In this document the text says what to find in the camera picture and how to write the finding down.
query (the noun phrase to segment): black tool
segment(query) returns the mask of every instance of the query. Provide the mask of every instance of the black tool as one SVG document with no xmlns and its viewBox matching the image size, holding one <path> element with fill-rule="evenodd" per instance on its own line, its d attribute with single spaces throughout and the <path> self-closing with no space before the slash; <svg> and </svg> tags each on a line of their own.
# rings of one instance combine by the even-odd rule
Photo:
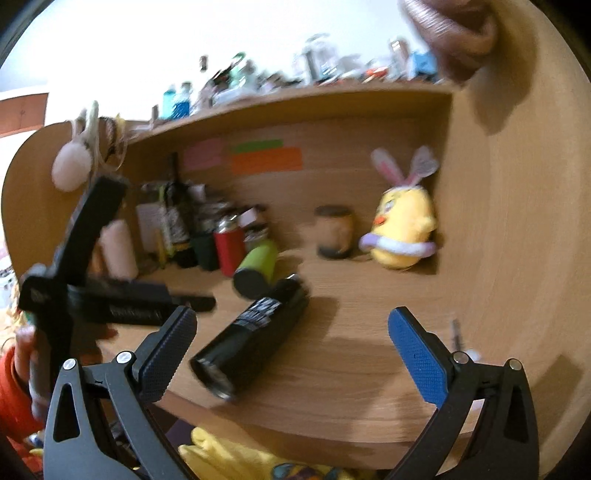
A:
<svg viewBox="0 0 591 480">
<path fill-rule="evenodd" d="M 521 362 L 502 367 L 450 353 L 406 307 L 392 311 L 390 337 L 423 399 L 437 405 L 429 423 L 387 480 L 537 480 L 538 430 Z M 457 466 L 437 475 L 466 420 L 472 401 L 484 405 Z"/>
<path fill-rule="evenodd" d="M 172 448 L 144 402 L 164 395 L 197 332 L 195 313 L 178 307 L 134 352 L 83 367 L 67 359 L 57 378 L 44 445 L 46 480 L 199 480 Z M 110 398 L 142 466 L 126 466 L 100 407 Z"/>
<path fill-rule="evenodd" d="M 237 399 L 285 342 L 309 301 L 299 275 L 282 278 L 197 353 L 191 369 L 214 395 Z"/>
<path fill-rule="evenodd" d="M 72 214 L 53 263 L 33 265 L 21 278 L 18 306 L 38 329 L 30 381 L 38 419 L 46 416 L 63 362 L 96 352 L 105 323 L 160 326 L 179 305 L 199 312 L 215 308 L 213 297 L 171 295 L 163 284 L 87 277 L 100 231 L 115 217 L 127 186 L 123 179 L 98 177 Z"/>
</svg>

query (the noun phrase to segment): plush chick toy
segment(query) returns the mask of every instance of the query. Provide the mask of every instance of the plush chick toy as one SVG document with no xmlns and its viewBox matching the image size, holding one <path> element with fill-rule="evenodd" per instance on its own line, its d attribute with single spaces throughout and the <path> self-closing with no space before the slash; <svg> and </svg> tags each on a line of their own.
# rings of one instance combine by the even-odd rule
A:
<svg viewBox="0 0 591 480">
<path fill-rule="evenodd" d="M 375 168 L 393 185 L 382 196 L 371 233 L 359 241 L 363 251 L 386 268 L 408 268 L 436 251 L 429 242 L 437 223 L 427 191 L 419 182 L 439 168 L 428 147 L 419 148 L 404 178 L 395 160 L 383 148 L 374 150 Z"/>
</svg>

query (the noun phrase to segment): red can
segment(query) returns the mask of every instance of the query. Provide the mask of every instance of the red can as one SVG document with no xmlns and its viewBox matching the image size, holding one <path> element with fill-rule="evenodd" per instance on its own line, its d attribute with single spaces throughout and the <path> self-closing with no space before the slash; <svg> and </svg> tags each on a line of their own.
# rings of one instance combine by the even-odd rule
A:
<svg viewBox="0 0 591 480">
<path fill-rule="evenodd" d="M 246 256 L 244 231 L 238 225 L 238 217 L 236 215 L 224 217 L 220 220 L 213 235 L 216 241 L 220 270 L 225 276 L 233 277 L 234 272 Z"/>
</svg>

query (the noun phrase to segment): black spray can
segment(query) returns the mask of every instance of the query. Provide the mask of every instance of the black spray can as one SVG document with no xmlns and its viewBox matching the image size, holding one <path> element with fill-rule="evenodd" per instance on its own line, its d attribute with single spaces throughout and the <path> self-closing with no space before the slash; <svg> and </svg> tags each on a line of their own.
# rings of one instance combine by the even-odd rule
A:
<svg viewBox="0 0 591 480">
<path fill-rule="evenodd" d="M 287 339 L 309 300 L 299 275 L 283 278 L 190 360 L 193 372 L 214 395 L 234 400 Z"/>
</svg>

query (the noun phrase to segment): red sleeve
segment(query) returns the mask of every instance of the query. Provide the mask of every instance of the red sleeve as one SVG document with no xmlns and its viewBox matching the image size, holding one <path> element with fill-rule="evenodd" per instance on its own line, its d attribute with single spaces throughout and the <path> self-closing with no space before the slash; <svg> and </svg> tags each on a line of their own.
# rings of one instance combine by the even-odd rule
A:
<svg viewBox="0 0 591 480">
<path fill-rule="evenodd" d="M 17 442 L 43 428 L 33 418 L 31 398 L 19 386 L 14 371 L 14 347 L 0 358 L 0 430 Z"/>
</svg>

